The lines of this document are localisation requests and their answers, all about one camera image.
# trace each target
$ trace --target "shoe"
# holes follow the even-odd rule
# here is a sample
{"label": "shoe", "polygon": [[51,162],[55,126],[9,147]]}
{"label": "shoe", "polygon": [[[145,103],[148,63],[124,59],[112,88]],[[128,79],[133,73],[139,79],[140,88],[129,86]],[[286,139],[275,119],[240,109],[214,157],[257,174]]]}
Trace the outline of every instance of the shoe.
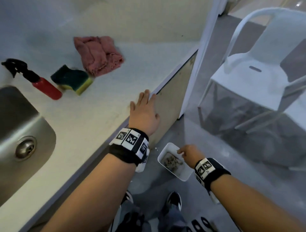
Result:
{"label": "shoe", "polygon": [[172,192],[168,195],[167,200],[165,202],[165,207],[170,208],[172,204],[176,205],[178,209],[181,211],[182,200],[181,200],[180,195],[177,192]]}
{"label": "shoe", "polygon": [[124,197],[123,197],[120,205],[122,205],[123,202],[125,202],[126,200],[129,200],[130,202],[134,203],[132,194],[128,190],[125,192]]}

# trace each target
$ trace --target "folded towel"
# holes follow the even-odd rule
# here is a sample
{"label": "folded towel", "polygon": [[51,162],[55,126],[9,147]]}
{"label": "folded towel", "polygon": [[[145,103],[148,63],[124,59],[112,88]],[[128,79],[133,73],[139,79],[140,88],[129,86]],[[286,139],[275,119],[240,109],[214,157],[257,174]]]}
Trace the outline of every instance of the folded towel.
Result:
{"label": "folded towel", "polygon": [[109,36],[74,37],[74,46],[81,55],[84,69],[98,77],[117,69],[124,62]]}

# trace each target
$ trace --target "sink drain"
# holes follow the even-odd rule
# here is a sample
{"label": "sink drain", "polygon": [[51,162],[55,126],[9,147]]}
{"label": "sink drain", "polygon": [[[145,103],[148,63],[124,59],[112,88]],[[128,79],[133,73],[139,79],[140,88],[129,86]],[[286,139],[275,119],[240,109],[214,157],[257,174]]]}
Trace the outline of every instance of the sink drain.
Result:
{"label": "sink drain", "polygon": [[17,147],[15,151],[15,156],[18,161],[23,161],[28,158],[35,152],[37,141],[33,136],[25,136],[18,140]]}

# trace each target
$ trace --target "chair seat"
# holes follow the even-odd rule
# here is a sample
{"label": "chair seat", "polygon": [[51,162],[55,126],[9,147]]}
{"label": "chair seat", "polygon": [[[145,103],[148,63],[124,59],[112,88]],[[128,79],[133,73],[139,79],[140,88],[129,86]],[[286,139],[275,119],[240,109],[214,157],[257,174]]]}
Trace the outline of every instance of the chair seat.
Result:
{"label": "chair seat", "polygon": [[284,113],[300,128],[306,130],[306,91],[302,93]]}
{"label": "chair seat", "polygon": [[259,62],[248,53],[229,56],[211,79],[265,108],[277,110],[288,77],[279,65]]}

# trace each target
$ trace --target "green and yellow sponge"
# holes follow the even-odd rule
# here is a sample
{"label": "green and yellow sponge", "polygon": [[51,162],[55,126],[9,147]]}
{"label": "green and yellow sponge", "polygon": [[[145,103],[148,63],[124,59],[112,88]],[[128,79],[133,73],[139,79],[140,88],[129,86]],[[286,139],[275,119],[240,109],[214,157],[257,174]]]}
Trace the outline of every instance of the green and yellow sponge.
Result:
{"label": "green and yellow sponge", "polygon": [[77,95],[81,95],[93,82],[93,79],[82,70],[72,70],[63,65],[52,76],[54,81],[62,89],[71,89]]}

